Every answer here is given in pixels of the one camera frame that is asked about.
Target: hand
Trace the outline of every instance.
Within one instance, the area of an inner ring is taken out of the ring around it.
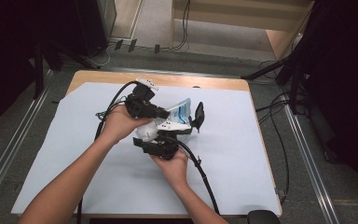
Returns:
[[[159,168],[161,168],[162,173],[173,190],[188,187],[186,177],[188,157],[182,149],[178,149],[173,158],[169,161],[157,156],[150,157],[159,166]]]
[[[98,138],[114,145],[132,133],[134,129],[151,121],[152,119],[135,119],[127,112],[126,106],[116,105],[107,116]]]

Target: forearm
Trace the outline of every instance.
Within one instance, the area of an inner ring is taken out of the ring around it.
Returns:
[[[176,195],[181,200],[186,211],[195,224],[202,223],[226,223],[217,215],[191,188],[189,185],[173,187]]]
[[[20,223],[66,223],[111,146],[104,141],[94,142],[38,193]]]

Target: metal track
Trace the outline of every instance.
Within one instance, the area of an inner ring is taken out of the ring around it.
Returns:
[[[7,170],[13,162],[17,152],[19,151],[19,148],[22,144],[22,141],[24,140],[25,135],[28,133],[28,130],[33,124],[34,118],[36,117],[37,113],[40,110],[40,107],[46,99],[53,77],[53,72],[49,70],[46,74],[46,88],[42,91],[39,98],[33,100],[33,102],[31,103],[30,107],[27,110],[27,113],[22,119],[16,132],[14,132],[12,138],[10,139],[10,142],[8,143],[5,151],[0,158],[0,184],[4,179]]]
[[[289,100],[287,96],[282,97],[283,100]],[[304,160],[308,174],[310,176],[310,182],[312,183],[313,189],[315,190],[316,197],[318,198],[319,205],[321,206],[324,218],[328,224],[338,224],[338,217],[334,205],[330,199],[327,189],[324,185],[321,175],[319,174],[318,168],[315,161],[312,158],[310,148],[307,144],[306,138],[301,130],[301,126],[298,122],[297,116],[293,115],[290,106],[284,107],[287,118],[289,119],[290,126],[292,127],[293,133],[295,134],[298,147],[300,149],[301,156]]]

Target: person's right hand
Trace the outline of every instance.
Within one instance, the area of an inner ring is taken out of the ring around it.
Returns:
[[[178,149],[172,159],[166,161],[161,157],[150,156],[161,168],[162,173],[170,184],[171,188],[179,189],[187,187],[187,155]]]

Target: wooden table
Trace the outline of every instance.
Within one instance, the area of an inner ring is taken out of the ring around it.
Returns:
[[[177,104],[189,97],[195,103],[192,104],[194,113],[193,107],[200,101],[204,103],[206,119],[200,134],[192,133],[188,146],[202,159],[202,168],[223,217],[245,217],[255,209],[271,210],[277,216],[282,213],[246,81],[175,74],[78,71],[67,96],[59,104],[45,142],[13,206],[13,214],[22,214],[37,192],[92,143],[99,122],[94,117],[95,112],[105,109],[113,97],[111,94],[116,94],[121,84],[137,77],[152,79],[159,86],[152,99],[159,106]],[[157,165],[133,145],[133,136],[134,133],[121,140],[104,159],[84,196],[83,215],[188,217]],[[191,165],[187,169],[187,180],[211,206],[200,174]]]
[[[186,4],[186,0],[172,0],[171,47],[173,20],[183,18]],[[305,28],[313,4],[310,0],[191,0],[188,19],[266,29],[280,60]]]

